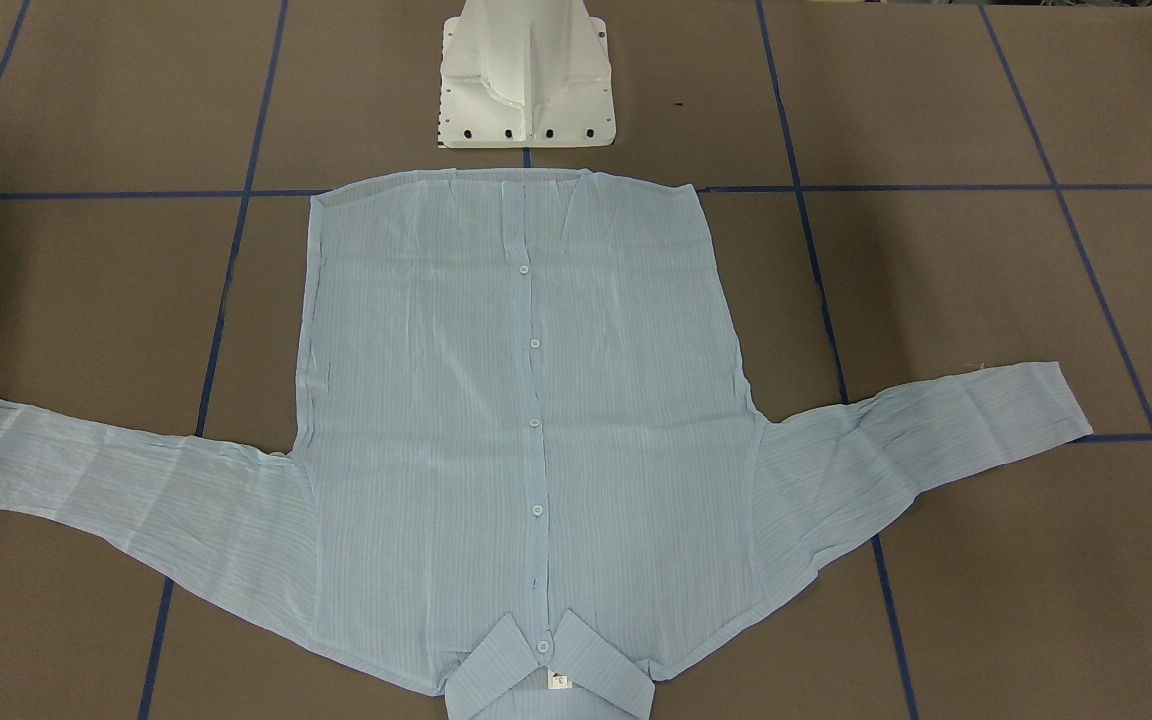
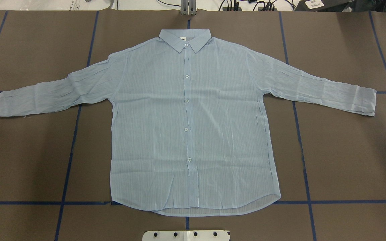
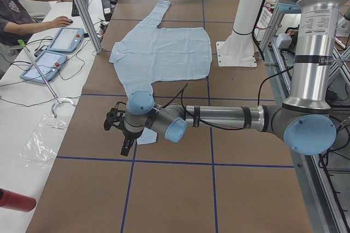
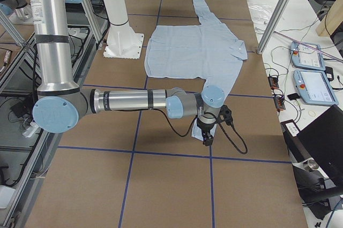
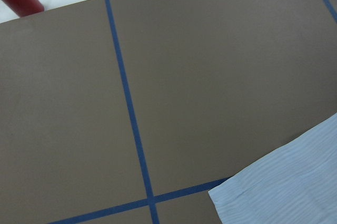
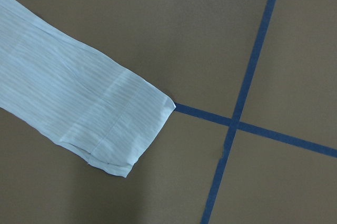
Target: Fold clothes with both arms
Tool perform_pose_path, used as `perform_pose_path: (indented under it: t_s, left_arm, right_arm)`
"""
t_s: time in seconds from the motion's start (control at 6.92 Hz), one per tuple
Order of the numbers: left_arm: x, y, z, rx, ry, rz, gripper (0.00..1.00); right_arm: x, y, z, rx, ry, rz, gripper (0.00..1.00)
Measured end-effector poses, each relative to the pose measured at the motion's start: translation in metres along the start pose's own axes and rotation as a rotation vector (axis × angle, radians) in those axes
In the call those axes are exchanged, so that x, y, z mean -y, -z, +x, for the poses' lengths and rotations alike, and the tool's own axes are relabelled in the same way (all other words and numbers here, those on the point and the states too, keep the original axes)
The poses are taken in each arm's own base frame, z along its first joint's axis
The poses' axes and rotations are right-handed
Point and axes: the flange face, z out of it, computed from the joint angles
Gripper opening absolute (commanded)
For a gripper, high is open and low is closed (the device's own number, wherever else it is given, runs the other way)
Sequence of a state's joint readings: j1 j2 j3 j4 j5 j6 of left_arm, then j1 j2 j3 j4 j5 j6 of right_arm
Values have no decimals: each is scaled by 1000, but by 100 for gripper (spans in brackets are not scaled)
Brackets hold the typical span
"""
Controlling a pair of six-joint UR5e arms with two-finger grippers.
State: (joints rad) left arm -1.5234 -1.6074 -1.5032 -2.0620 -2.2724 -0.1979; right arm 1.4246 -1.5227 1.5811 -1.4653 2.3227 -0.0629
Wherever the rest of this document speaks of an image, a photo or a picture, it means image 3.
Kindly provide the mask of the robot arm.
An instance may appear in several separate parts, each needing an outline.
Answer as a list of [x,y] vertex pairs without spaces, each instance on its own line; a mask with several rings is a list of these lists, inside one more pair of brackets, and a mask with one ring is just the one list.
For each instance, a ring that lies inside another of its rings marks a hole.
[[336,129],[325,101],[340,8],[348,0],[279,0],[301,13],[290,94],[281,106],[161,106],[153,99],[157,81],[201,79],[208,75],[211,46],[203,28],[160,28],[168,1],[152,12],[122,41],[114,44],[110,62],[127,94],[126,109],[109,115],[104,128],[115,126],[125,137],[121,154],[128,155],[144,129],[179,142],[187,127],[222,130],[256,129],[280,138],[290,149],[316,155],[329,149]]

